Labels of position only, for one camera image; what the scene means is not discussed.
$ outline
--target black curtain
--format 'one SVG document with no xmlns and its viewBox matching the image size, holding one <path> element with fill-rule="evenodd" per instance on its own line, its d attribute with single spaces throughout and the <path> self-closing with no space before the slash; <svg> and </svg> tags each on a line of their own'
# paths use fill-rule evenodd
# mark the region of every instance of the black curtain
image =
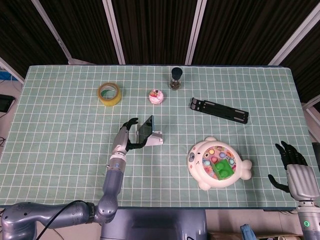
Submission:
<svg viewBox="0 0 320 240">
<path fill-rule="evenodd" d="M 318 0 L 208 0 L 195 65 L 267 65 Z"/>
<path fill-rule="evenodd" d="M 74 59 L 119 64 L 102 0 L 40 0 Z"/>
<path fill-rule="evenodd" d="M 197 0 L 112 0 L 126 64 L 185 64 Z"/>
<path fill-rule="evenodd" d="M 291 69 L 301 102 L 320 94 L 320 22 L 281 62 Z"/>
<path fill-rule="evenodd" d="M 22 77 L 31 65 L 68 64 L 31 1 L 1 0 L 0 10 L 0 57 Z"/>
</svg>

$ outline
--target black electronic device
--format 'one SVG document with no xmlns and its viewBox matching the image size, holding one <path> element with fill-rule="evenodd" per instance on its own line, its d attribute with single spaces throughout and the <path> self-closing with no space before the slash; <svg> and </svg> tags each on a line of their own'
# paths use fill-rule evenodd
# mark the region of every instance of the black electronic device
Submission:
<svg viewBox="0 0 320 240">
<path fill-rule="evenodd" d="M 7 113 L 14 100 L 13 96 L 0 94 L 0 112 Z"/>
<path fill-rule="evenodd" d="M 151 115 L 138 130 L 138 142 L 143 143 L 155 131 L 154 116 Z"/>
</svg>

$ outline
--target small cake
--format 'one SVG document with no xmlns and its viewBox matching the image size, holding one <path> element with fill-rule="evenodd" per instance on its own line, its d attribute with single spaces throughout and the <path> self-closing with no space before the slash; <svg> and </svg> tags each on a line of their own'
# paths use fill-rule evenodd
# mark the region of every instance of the small cake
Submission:
<svg viewBox="0 0 320 240">
<path fill-rule="evenodd" d="M 152 104 L 160 104 L 164 100 L 164 94 L 160 90 L 153 89 L 149 93 L 149 100 Z"/>
</svg>

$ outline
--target green toy piece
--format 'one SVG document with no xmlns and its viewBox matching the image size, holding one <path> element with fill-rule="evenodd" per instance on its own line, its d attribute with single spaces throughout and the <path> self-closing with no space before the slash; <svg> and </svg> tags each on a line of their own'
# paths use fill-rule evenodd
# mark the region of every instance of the green toy piece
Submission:
<svg viewBox="0 0 320 240">
<path fill-rule="evenodd" d="M 227 179 L 234 174 L 234 171 L 229 165 L 227 159 L 223 159 L 222 161 L 216 164 L 212 164 L 212 169 L 219 180 Z"/>
</svg>

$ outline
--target black bottle cap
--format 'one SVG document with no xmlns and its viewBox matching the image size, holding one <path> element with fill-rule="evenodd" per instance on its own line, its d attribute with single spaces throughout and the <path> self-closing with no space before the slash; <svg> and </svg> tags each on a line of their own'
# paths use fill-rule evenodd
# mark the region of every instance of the black bottle cap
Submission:
<svg viewBox="0 0 320 240">
<path fill-rule="evenodd" d="M 172 73 L 172 78 L 177 81 L 181 78 L 182 69 L 180 67 L 175 67 L 172 69 L 171 73 Z"/>
</svg>

